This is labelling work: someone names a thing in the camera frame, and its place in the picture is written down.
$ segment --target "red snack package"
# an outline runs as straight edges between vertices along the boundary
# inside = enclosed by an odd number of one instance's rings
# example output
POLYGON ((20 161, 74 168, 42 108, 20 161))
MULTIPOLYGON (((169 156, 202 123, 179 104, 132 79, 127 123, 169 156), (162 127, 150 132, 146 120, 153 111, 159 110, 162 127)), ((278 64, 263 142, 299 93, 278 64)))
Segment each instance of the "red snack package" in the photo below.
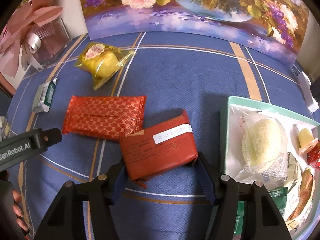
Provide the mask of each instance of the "red snack package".
POLYGON ((143 181, 194 161, 198 157, 187 112, 127 137, 120 147, 130 179, 146 188, 143 181))
POLYGON ((320 141, 310 152, 308 152, 307 161, 312 168, 320 170, 320 141))
POLYGON ((117 141, 142 130, 146 98, 72 96, 62 133, 117 141))

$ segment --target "pastry label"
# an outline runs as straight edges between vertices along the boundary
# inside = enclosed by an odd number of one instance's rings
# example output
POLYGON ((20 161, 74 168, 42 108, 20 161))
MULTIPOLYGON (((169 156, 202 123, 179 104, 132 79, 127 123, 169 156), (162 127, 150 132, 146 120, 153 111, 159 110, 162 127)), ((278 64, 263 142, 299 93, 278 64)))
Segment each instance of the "pastry label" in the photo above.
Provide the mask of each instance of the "pastry label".
POLYGON ((169 130, 163 131, 161 133, 157 133, 153 136, 153 139, 156 144, 162 143, 166 140, 169 140, 171 138, 177 137, 181 134, 184 134, 186 132, 192 132, 192 128, 190 124, 181 124, 177 127, 171 128, 169 130))
POLYGON ((85 59, 89 60, 99 56, 102 52, 104 52, 105 45, 102 43, 94 44, 91 48, 88 49, 87 53, 85 54, 85 59))

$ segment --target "pink peony painting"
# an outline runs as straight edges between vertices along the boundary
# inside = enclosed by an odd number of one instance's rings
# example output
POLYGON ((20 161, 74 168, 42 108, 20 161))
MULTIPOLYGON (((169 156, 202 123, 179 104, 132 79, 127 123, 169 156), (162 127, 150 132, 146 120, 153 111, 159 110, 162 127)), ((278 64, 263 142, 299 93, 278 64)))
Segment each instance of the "pink peony painting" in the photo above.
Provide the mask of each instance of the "pink peony painting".
POLYGON ((207 35, 291 65, 308 23, 302 0, 81 0, 91 39, 168 31, 207 35))

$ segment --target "yellow wrapped pastry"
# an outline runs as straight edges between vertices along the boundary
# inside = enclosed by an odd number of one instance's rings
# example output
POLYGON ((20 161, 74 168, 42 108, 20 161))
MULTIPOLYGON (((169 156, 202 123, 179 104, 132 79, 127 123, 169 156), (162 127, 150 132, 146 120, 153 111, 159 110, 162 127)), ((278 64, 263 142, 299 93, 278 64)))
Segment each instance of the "yellow wrapped pastry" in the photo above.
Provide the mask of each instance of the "yellow wrapped pastry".
POLYGON ((76 67, 92 74, 93 89, 97 90, 107 82, 128 59, 134 51, 125 51, 107 44, 90 42, 79 56, 76 67))

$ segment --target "finger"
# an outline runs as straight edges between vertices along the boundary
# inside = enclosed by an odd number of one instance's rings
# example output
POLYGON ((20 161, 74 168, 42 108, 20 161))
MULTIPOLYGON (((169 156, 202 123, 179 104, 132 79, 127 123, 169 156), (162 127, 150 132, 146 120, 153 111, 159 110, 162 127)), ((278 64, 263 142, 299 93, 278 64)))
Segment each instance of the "finger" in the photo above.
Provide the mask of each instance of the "finger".
POLYGON ((17 218, 17 223, 19 227, 21 227, 24 231, 28 231, 28 226, 24 220, 22 220, 21 218, 17 218))
POLYGON ((18 191, 16 191, 15 189, 13 190, 13 192, 12 192, 12 195, 13 195, 13 198, 14 198, 14 201, 16 202, 16 203, 20 203, 21 202, 21 195, 20 195, 20 193, 18 192, 18 191))
POLYGON ((14 205, 12 206, 12 208, 13 208, 13 211, 15 212, 15 214, 16 214, 18 217, 23 217, 23 211, 22 211, 22 208, 21 208, 19 205, 14 204, 14 205))

